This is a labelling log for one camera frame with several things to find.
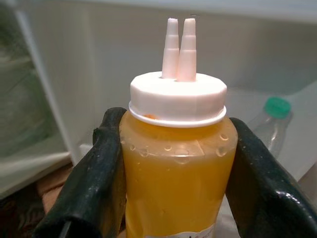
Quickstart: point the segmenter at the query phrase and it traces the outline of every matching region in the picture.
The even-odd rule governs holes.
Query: brown object
[[[73,165],[70,163],[37,181],[37,191],[42,197],[45,213],[53,207],[72,169]]]
[[[70,163],[38,180],[37,189],[39,195],[43,196],[52,189],[63,186],[72,169],[73,165]]]
[[[63,186],[56,187],[53,190],[51,190],[43,195],[42,201],[43,201],[45,213],[48,213],[50,211],[50,209],[53,207],[53,205],[54,205],[54,203],[55,203],[62,188],[63,188]]]
[[[126,238],[126,236],[127,236],[127,232],[126,230],[124,230],[117,236],[117,238]]]

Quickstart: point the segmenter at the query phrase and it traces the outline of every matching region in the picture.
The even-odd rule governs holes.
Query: white cap
[[[169,19],[162,72],[133,79],[129,110],[135,118],[154,125],[200,127],[217,123],[226,114],[227,86],[220,79],[196,73],[195,20],[185,20],[179,57],[170,51],[178,47],[176,30],[177,20]]]

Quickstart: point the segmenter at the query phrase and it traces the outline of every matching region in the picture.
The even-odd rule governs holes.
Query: white plastic surface
[[[317,209],[317,164],[309,169],[298,184]]]
[[[0,200],[70,162],[56,134],[25,150],[0,159]]]
[[[32,10],[33,7],[37,9],[33,5],[30,5],[28,9]],[[94,103],[93,83],[87,80],[90,78],[89,74],[92,73],[92,65],[89,63],[91,54],[87,52],[89,49],[86,42],[90,36],[86,29],[85,12],[80,6],[74,6],[74,9],[79,12],[78,14],[75,11],[72,12],[73,15],[68,16],[71,19],[68,23],[62,23],[60,18],[56,19],[65,27],[67,24],[75,24],[76,26],[70,32],[50,28],[50,21],[46,24],[32,21],[32,16],[28,16],[20,9],[16,10],[16,17],[31,50],[32,60],[41,78],[60,133],[67,149],[72,154],[72,162],[76,165],[81,159],[77,143],[86,133],[86,128],[92,126]],[[33,26],[41,32],[40,35],[34,34]],[[47,36],[50,36],[51,42],[55,42],[53,46],[37,44],[38,40],[41,41]],[[67,56],[63,55],[65,45],[68,45],[67,51],[71,52]],[[50,57],[44,58],[42,54],[49,54]],[[77,82],[74,83],[69,78],[76,78]]]
[[[161,72],[139,75],[131,82],[130,112],[155,125],[198,127],[220,121],[226,114],[226,85],[197,73],[195,82],[162,79]]]
[[[162,78],[176,78],[179,57],[178,20],[169,18],[165,37]]]
[[[71,0],[317,23],[315,0]]]
[[[220,206],[215,225],[215,235],[213,238],[240,238],[237,225],[234,221],[226,196],[224,196]]]
[[[189,18],[184,21],[177,82],[196,81],[196,61],[196,21],[194,18]]]

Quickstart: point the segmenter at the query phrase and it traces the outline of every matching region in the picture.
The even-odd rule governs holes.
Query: dual nozzle
[[[178,46],[178,20],[169,18],[165,38],[162,78],[176,78],[178,82],[196,81],[196,22],[184,21],[181,49]]]

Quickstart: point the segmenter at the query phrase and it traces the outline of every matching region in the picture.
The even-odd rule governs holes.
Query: squeeze bottle
[[[238,139],[226,90],[196,73],[195,19],[185,20],[179,50],[170,18],[162,71],[133,79],[120,123],[128,238],[212,236]]]

